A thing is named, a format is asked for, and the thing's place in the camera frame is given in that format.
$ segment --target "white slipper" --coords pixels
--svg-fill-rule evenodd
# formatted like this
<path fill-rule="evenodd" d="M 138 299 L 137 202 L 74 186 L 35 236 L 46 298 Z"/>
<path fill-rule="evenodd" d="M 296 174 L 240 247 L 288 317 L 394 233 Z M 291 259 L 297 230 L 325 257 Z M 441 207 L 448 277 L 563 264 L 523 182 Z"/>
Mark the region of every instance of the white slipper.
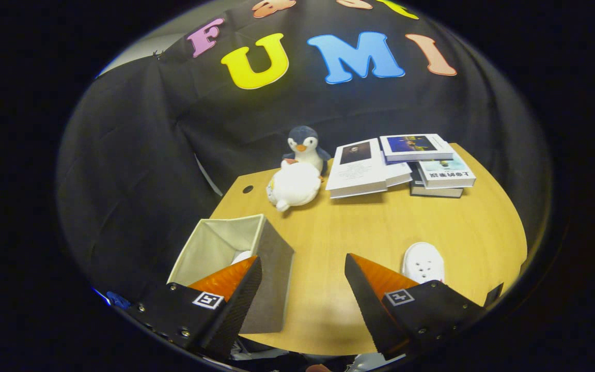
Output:
<path fill-rule="evenodd" d="M 401 273 L 419 284 L 431 280 L 444 283 L 444 260 L 432 244 L 414 243 L 405 252 Z"/>

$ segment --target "blue letter m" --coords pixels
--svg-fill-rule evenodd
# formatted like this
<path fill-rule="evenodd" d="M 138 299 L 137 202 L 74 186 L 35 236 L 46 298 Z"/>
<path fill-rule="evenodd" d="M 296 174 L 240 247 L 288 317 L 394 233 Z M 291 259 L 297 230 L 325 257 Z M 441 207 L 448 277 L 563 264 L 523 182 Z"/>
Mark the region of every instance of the blue letter m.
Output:
<path fill-rule="evenodd" d="M 399 78 L 405 75 L 405 71 L 396 64 L 386 39 L 387 36 L 381 33 L 361 33 L 357 49 L 334 35 L 315 36 L 307 40 L 307 44 L 314 45 L 323 54 L 330 73 L 325 81 L 338 84 L 352 80 L 352 74 L 343 69 L 342 62 L 346 62 L 362 78 L 368 75 L 371 59 L 375 65 L 372 73 L 379 78 Z"/>

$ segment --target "fabric storage box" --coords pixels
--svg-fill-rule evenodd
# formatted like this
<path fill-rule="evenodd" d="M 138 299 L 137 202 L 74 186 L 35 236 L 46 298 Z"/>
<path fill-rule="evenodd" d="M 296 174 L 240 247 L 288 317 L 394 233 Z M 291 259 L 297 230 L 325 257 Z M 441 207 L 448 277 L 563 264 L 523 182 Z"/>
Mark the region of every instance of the fabric storage box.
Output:
<path fill-rule="evenodd" d="M 229 266 L 245 251 L 260 257 L 263 279 L 240 333 L 279 332 L 284 326 L 293 248 L 263 214 L 228 220 L 201 219 L 167 282 L 190 285 Z"/>

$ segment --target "book stack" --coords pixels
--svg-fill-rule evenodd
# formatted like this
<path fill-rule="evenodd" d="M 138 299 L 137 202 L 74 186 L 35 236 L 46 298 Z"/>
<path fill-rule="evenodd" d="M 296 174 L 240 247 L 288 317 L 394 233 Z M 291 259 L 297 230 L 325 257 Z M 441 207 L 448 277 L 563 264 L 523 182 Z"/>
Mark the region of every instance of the book stack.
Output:
<path fill-rule="evenodd" d="M 339 146 L 325 189 L 343 198 L 409 182 L 411 195 L 460 198 L 475 180 L 439 135 L 401 134 Z"/>
<path fill-rule="evenodd" d="M 385 163 L 409 162 L 414 176 L 410 194 L 460 198 L 477 177 L 456 151 L 437 134 L 381 136 Z"/>

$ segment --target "wooden table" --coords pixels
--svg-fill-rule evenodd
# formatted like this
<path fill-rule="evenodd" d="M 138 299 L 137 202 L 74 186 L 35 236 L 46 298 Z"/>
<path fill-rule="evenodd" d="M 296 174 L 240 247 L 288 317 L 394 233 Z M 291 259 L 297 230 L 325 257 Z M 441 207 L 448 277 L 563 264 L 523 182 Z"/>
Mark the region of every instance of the wooden table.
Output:
<path fill-rule="evenodd" d="M 527 255 L 522 222 L 493 176 L 451 145 L 477 176 L 461 198 L 411 196 L 409 186 L 399 184 L 332 200 L 323 183 L 309 204 L 281 213 L 265 192 L 277 169 L 238 177 L 211 218 L 265 214 L 295 249 L 283 331 L 241 336 L 300 353 L 376 352 L 344 276 L 349 252 L 400 272 L 412 243 L 432 243 L 444 258 L 446 284 L 460 294 L 483 306 L 489 290 L 504 283 L 506 292 Z"/>

